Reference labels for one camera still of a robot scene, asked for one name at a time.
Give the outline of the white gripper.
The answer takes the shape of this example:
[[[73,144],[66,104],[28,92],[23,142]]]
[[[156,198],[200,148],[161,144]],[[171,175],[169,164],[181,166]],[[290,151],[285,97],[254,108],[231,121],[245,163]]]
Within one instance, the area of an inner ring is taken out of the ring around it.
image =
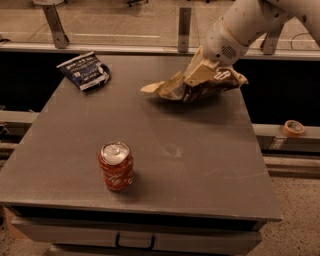
[[[238,40],[221,18],[209,29],[203,46],[198,48],[187,66],[184,72],[184,83],[195,87],[210,80],[217,69],[217,64],[211,65],[210,60],[219,61],[221,66],[230,66],[236,63],[247,50],[248,46]]]

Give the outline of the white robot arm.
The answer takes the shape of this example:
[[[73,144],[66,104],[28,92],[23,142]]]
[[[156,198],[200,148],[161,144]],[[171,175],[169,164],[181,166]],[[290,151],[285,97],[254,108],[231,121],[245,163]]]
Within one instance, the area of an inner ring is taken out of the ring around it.
[[[184,73],[185,83],[197,86],[220,67],[230,67],[263,34],[297,18],[316,42],[320,41],[319,0],[236,0],[213,23],[204,44]]]

